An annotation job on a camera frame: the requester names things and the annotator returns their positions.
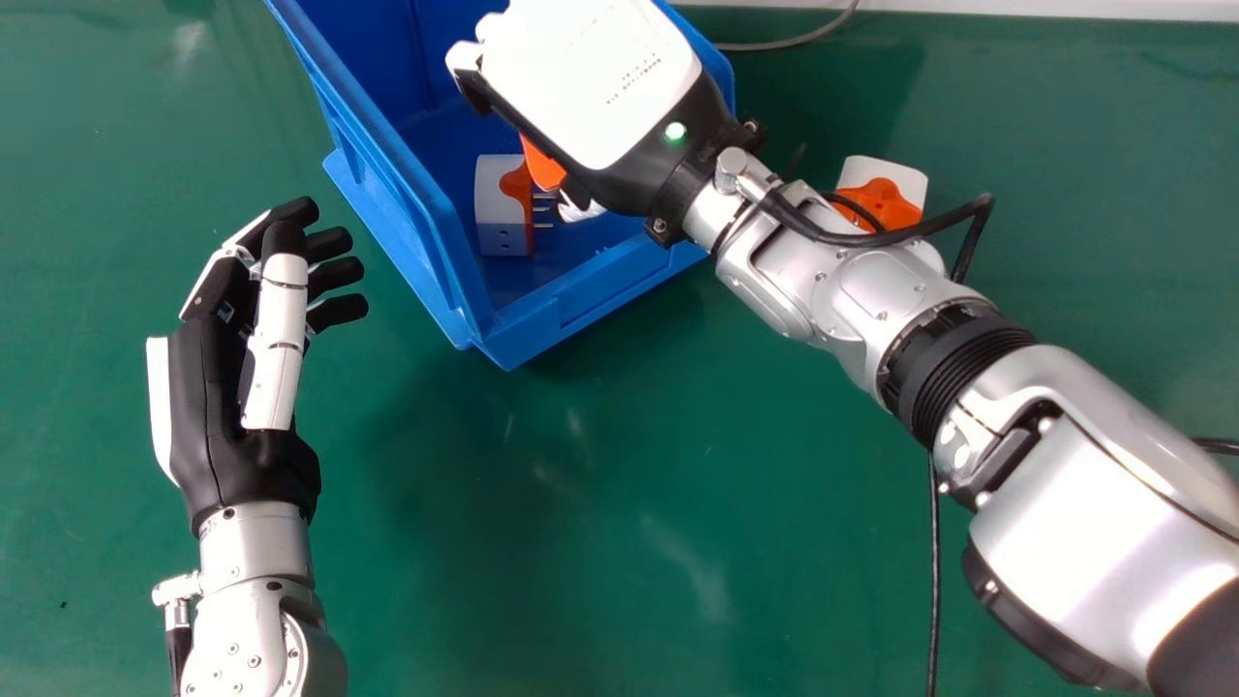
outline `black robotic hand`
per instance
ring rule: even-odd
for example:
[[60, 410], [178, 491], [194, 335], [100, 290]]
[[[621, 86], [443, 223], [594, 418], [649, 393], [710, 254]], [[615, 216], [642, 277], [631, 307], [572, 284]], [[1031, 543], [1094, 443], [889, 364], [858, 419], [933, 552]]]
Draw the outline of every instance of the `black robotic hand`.
[[151, 432], [195, 535], [212, 514], [284, 501], [309, 521], [322, 483], [292, 407], [310, 337], [366, 316], [361, 293], [316, 302], [364, 269], [353, 239], [302, 197], [271, 208], [211, 255], [170, 337], [146, 342]]

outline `orange plastic part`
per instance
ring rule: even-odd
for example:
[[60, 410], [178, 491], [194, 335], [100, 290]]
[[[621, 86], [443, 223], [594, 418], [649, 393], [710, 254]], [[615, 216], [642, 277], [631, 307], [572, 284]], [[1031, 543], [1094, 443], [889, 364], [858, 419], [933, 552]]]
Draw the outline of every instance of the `orange plastic part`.
[[529, 165], [529, 175], [533, 176], [538, 188], [555, 191], [559, 184], [564, 183], [564, 178], [567, 176], [564, 167], [534, 147], [534, 144], [524, 134], [520, 135], [520, 147], [525, 151], [525, 163]]
[[525, 210], [525, 249], [534, 253], [534, 178], [529, 171], [528, 155], [520, 166], [499, 177], [499, 191], [515, 198]]
[[[873, 217], [886, 225], [886, 229], [898, 229], [916, 224], [921, 222], [921, 217], [924, 214], [921, 208], [900, 194], [898, 184], [885, 176], [875, 177], [865, 186], [840, 188], [835, 193], [860, 203], [862, 208], [873, 213]], [[839, 203], [831, 203], [831, 206], [846, 215], [852, 224], [866, 232], [873, 232], [873, 225], [865, 222], [865, 218], [857, 215], [847, 206]]]

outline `blue plastic bin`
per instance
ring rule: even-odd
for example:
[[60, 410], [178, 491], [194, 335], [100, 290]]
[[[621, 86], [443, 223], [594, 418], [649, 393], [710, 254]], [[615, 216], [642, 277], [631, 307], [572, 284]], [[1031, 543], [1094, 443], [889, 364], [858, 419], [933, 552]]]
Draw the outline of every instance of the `blue plastic bin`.
[[[520, 146], [466, 104], [444, 54], [504, 0], [266, 4], [327, 118], [327, 173], [457, 348], [512, 370], [703, 258], [689, 243], [660, 249], [642, 220], [612, 214], [539, 230], [533, 259], [478, 253], [475, 162]], [[735, 108], [726, 58], [662, 6]]]

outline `robotic hand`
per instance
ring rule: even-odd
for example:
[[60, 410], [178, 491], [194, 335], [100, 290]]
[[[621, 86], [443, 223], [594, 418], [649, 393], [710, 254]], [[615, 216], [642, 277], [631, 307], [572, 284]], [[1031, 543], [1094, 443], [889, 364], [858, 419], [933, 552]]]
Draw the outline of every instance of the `robotic hand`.
[[[201, 568], [151, 592], [164, 608], [173, 697], [342, 696], [344, 657], [313, 592], [309, 525], [318, 457], [292, 407], [310, 337], [363, 317], [343, 228], [306, 235], [310, 198], [275, 207], [207, 261], [170, 337], [146, 342], [151, 431], [181, 489]], [[190, 603], [197, 600], [190, 623]]]
[[939, 491], [976, 514], [965, 577], [1011, 634], [1072, 682], [1234, 693], [1239, 490], [948, 276], [923, 238], [991, 199], [917, 222], [924, 176], [870, 158], [845, 165], [847, 194], [781, 181], [650, 0], [512, 0], [476, 33], [446, 57], [475, 108], [660, 244], [709, 249], [766, 323], [833, 354], [930, 451]]

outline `white wall edge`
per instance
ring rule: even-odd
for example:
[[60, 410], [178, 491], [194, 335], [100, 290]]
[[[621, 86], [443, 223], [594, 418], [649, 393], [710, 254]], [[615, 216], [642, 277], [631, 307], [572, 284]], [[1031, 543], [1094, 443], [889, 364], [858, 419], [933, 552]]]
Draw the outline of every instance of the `white wall edge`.
[[[843, 9], [847, 0], [672, 0], [676, 5]], [[1239, 22], [1239, 0], [861, 0], [861, 10]]]

